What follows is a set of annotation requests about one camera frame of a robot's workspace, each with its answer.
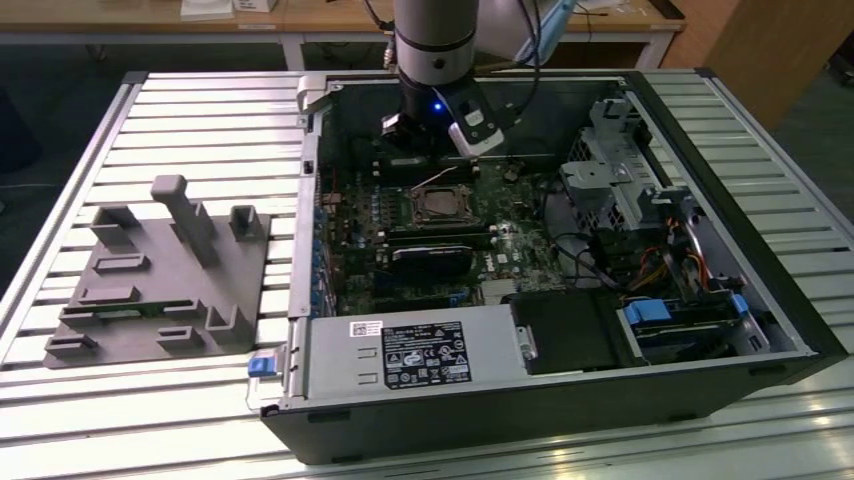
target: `white cable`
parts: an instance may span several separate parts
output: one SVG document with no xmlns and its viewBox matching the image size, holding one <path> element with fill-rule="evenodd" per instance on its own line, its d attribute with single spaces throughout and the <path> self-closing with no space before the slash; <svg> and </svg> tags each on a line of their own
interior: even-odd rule
<svg viewBox="0 0 854 480">
<path fill-rule="evenodd" d="M 429 182 L 432 182 L 436 178 L 439 178 L 441 175 L 444 175 L 445 173 L 448 173 L 451 170 L 456 170 L 456 167 L 448 167 L 444 170 L 441 170 L 439 173 L 436 173 L 432 177 L 429 177 L 427 180 L 424 180 L 421 183 L 419 183 L 417 185 L 415 185 L 412 187 L 412 189 L 409 190 L 409 193 L 413 192 L 415 190 L 417 190 L 419 188 L 421 188 L 424 185 L 427 185 Z"/>
</svg>

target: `wooden table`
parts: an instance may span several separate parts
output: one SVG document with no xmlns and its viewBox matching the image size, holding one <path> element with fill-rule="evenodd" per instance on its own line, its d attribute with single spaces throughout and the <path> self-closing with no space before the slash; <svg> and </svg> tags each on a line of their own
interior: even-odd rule
<svg viewBox="0 0 854 480">
<path fill-rule="evenodd" d="M 393 16 L 392 0 L 372 0 L 381 19 Z M 641 43 L 636 68 L 656 68 L 673 34 L 684 28 L 683 20 L 668 20 L 648 0 L 628 0 L 623 7 L 596 10 L 607 16 L 573 15 L 560 42 Z M 301 44 L 311 42 L 381 42 L 384 35 L 364 11 L 361 0 L 288 0 L 284 29 L 289 33 L 283 44 L 288 68 L 304 70 Z"/>
<path fill-rule="evenodd" d="M 392 0 L 373 0 L 381 18 Z M 607 16 L 572 17 L 561 42 L 629 42 L 644 48 L 637 68 L 653 68 L 684 22 L 668 20 L 647 0 L 605 9 Z M 384 42 L 361 0 L 278 0 L 273 11 L 234 18 L 180 21 L 180 0 L 1 0 L 0 44 L 277 43 L 288 68 L 304 70 L 309 42 Z"/>
</svg>

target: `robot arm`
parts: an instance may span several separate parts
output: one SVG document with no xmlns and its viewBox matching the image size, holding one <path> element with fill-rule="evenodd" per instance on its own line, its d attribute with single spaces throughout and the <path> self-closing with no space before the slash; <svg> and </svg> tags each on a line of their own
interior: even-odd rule
<svg viewBox="0 0 854 480">
<path fill-rule="evenodd" d="M 401 111 L 384 133 L 445 131 L 463 156 L 500 145 L 517 112 L 493 110 L 472 78 L 475 50 L 539 64 L 551 56 L 575 0 L 395 0 Z"/>
</svg>

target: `motherboard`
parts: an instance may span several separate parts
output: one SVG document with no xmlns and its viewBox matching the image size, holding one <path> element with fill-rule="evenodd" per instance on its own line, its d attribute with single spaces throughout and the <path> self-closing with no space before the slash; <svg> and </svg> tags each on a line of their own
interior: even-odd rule
<svg viewBox="0 0 854 480">
<path fill-rule="evenodd" d="M 537 218 L 541 175 L 524 170 L 512 157 L 465 161 L 424 170 L 412 186 L 356 172 L 323 196 L 337 315 L 496 304 L 564 287 Z"/>
</svg>

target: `white table leg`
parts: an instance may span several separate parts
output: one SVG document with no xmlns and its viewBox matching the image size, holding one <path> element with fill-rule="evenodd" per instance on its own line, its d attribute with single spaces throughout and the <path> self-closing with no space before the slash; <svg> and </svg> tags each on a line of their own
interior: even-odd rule
<svg viewBox="0 0 854 480">
<path fill-rule="evenodd" d="M 652 38 L 640 52 L 640 57 L 637 57 L 637 63 L 635 64 L 637 70 L 652 70 L 660 66 L 664 54 L 669 48 L 672 36 L 673 32 L 671 31 L 655 32 L 652 34 Z"/>
<path fill-rule="evenodd" d="M 281 35 L 281 50 L 284 51 L 284 61 L 288 70 L 305 70 L 305 58 L 303 57 L 303 35 L 285 34 Z"/>
</svg>

